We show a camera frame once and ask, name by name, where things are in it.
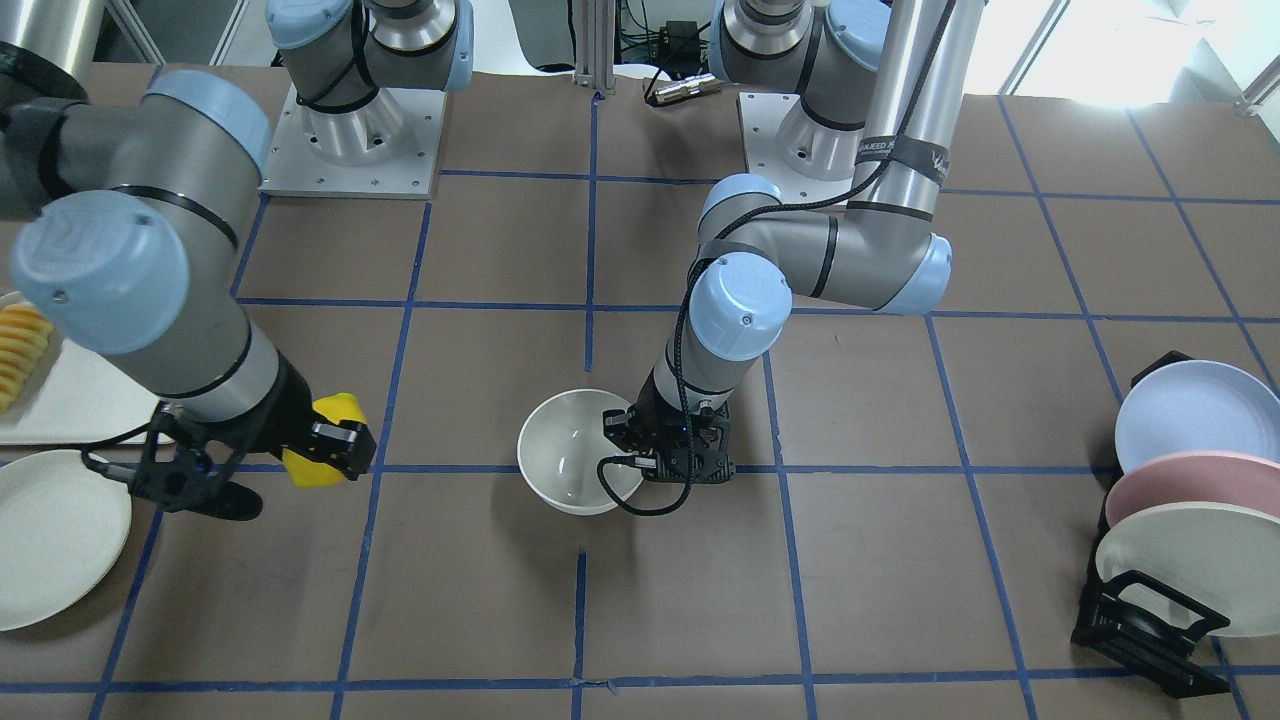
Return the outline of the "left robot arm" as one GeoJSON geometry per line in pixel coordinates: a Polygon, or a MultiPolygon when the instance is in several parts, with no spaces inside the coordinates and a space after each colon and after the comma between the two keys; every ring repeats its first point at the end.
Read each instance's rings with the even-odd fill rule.
{"type": "Polygon", "coordinates": [[[733,475],[728,401],[796,297],[923,315],[952,250],[932,229],[983,1],[722,1],[708,61],[732,83],[796,94],[819,129],[858,135],[851,187],[787,204],[767,178],[721,179],[673,333],[627,410],[603,416],[608,465],[646,480],[733,475]]]}

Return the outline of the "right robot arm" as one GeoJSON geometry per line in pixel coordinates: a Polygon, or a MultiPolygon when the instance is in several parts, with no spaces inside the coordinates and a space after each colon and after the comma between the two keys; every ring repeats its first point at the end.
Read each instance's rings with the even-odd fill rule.
{"type": "Polygon", "coordinates": [[[132,108],[83,77],[100,1],[3,4],[3,218],[15,287],[68,340],[157,398],[136,468],[82,462],[169,512],[256,518],[232,477],[270,454],[297,486],[357,480],[376,442],[349,395],[308,384],[232,297],[273,128],[239,86],[164,70],[132,108]]]}

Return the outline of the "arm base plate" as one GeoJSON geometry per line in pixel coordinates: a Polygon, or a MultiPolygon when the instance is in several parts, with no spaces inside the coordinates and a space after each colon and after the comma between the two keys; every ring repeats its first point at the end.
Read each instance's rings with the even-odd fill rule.
{"type": "Polygon", "coordinates": [[[448,96],[383,88],[330,114],[285,96],[260,190],[278,197],[428,200],[448,96]]]}
{"type": "Polygon", "coordinates": [[[813,119],[799,94],[739,94],[748,170],[777,184],[791,202],[852,187],[863,128],[813,119]]]}

